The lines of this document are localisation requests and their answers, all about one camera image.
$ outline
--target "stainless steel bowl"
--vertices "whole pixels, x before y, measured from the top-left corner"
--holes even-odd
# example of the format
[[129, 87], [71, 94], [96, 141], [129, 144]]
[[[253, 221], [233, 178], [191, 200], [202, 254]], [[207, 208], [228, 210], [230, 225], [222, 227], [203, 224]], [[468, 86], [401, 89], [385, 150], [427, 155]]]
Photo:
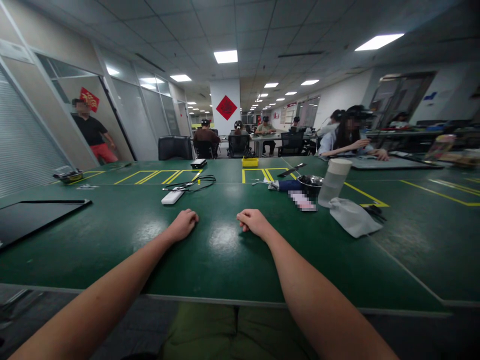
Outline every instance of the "stainless steel bowl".
[[297, 181], [302, 185], [307, 197], [316, 198], [322, 188], [324, 178], [315, 175], [302, 175], [297, 178]]

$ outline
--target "yellow box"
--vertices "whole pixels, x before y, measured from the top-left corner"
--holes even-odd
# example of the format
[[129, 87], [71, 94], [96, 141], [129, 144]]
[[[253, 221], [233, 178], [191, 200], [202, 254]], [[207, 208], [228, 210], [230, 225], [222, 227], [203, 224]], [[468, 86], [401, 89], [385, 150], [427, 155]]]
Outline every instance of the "yellow box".
[[256, 168], [259, 166], [258, 157], [243, 158], [241, 160], [241, 166], [244, 168]]

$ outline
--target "red sign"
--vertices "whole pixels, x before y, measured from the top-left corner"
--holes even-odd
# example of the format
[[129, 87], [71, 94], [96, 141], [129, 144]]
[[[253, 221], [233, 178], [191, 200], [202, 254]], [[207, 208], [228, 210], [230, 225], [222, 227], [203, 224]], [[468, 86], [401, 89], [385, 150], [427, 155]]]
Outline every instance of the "red sign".
[[88, 91], [84, 87], [82, 87], [80, 90], [80, 99], [85, 100], [88, 106], [90, 106], [90, 109], [94, 113], [96, 113], [97, 110], [99, 109], [100, 99], [95, 95], [93, 95], [90, 91]]
[[216, 107], [216, 110], [228, 120], [234, 114], [235, 110], [237, 110], [237, 106], [225, 95]]

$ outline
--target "brown jacket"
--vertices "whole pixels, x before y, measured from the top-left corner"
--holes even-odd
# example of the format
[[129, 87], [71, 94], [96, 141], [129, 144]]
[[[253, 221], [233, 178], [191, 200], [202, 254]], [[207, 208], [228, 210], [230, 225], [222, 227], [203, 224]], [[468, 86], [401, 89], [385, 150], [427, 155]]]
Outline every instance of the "brown jacket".
[[209, 141], [215, 144], [221, 142], [220, 138], [211, 129], [199, 128], [193, 134], [193, 141]]

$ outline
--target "white thermos bottle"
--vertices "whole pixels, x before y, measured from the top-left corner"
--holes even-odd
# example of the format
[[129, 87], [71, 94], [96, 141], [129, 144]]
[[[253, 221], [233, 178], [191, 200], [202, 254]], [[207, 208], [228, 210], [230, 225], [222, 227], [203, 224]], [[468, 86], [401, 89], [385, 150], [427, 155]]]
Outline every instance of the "white thermos bottle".
[[330, 200], [340, 195], [351, 166], [352, 162], [350, 160], [342, 158], [330, 159], [320, 193], [318, 194], [318, 205], [324, 208], [330, 207]]

